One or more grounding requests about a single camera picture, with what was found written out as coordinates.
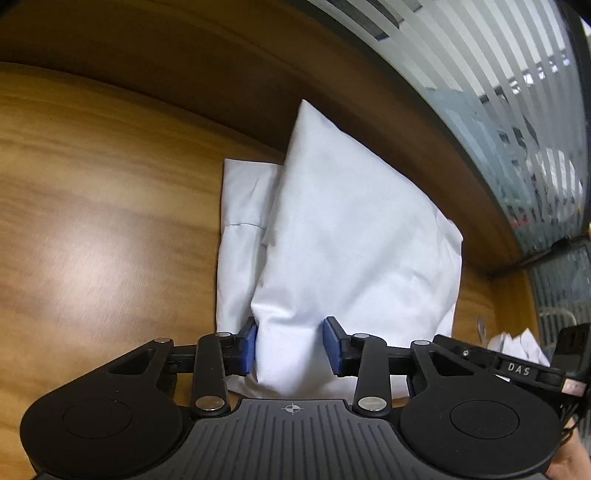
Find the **white cloth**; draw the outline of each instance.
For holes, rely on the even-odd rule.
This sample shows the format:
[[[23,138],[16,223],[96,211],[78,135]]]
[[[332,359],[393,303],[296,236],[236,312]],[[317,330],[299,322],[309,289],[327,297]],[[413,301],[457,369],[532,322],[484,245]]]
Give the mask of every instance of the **white cloth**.
[[[535,364],[544,365],[545,367],[550,366],[550,362],[548,362],[548,359],[538,345],[538,342],[535,341],[535,337],[529,328],[525,329],[521,335],[514,338],[512,338],[509,333],[503,332],[500,335],[493,337],[491,341],[488,342],[487,348]]]
[[[259,326],[255,376],[229,388],[351,401],[356,379],[332,375],[323,319],[392,346],[451,335],[462,236],[415,185],[305,101],[276,187],[279,169],[226,162],[217,329],[236,332],[251,298]],[[257,230],[234,228],[245,223]],[[392,394],[407,394],[404,377],[392,377]]]

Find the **white pillowcase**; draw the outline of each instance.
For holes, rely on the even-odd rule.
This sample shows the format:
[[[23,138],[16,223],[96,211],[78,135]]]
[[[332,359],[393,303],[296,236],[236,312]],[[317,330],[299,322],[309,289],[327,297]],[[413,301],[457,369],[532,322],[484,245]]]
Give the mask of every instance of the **white pillowcase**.
[[[391,346],[451,335],[462,236],[415,185],[305,101],[277,186],[280,170],[225,165],[217,329],[238,331],[249,302],[259,326],[255,376],[229,388],[352,401],[356,379],[332,375],[323,319]],[[391,378],[393,397],[406,395],[404,377]]]

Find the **crosshair logo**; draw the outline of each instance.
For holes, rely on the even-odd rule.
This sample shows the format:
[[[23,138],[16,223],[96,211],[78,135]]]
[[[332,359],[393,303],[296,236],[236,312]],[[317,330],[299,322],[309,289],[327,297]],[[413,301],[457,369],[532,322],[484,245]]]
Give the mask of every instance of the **crosshair logo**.
[[[304,410],[302,407],[296,405],[295,403],[290,403],[288,406],[282,408],[282,410],[288,411],[292,415],[294,413],[298,413],[300,410]]]

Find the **metal pivot screw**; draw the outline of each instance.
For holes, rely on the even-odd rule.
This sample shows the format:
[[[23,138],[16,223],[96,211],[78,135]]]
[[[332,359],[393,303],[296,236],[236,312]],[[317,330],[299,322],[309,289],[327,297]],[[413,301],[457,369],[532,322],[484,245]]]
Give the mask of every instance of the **metal pivot screw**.
[[[222,398],[215,397],[214,395],[207,395],[205,397],[200,397],[197,400],[195,400],[195,406],[205,411],[219,410],[225,404],[226,402],[224,402]]]
[[[388,403],[380,397],[363,397],[357,405],[367,411],[380,411],[385,409]]]

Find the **striped window film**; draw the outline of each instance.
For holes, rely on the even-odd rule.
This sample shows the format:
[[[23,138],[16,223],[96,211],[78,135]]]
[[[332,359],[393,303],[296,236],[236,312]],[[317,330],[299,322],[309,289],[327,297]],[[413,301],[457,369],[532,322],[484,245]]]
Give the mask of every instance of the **striped window film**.
[[[309,1],[429,102],[489,184],[524,254],[583,230],[582,87],[555,0]],[[591,322],[590,260],[582,248],[530,271],[550,356],[562,326]],[[591,417],[582,429],[591,452]]]

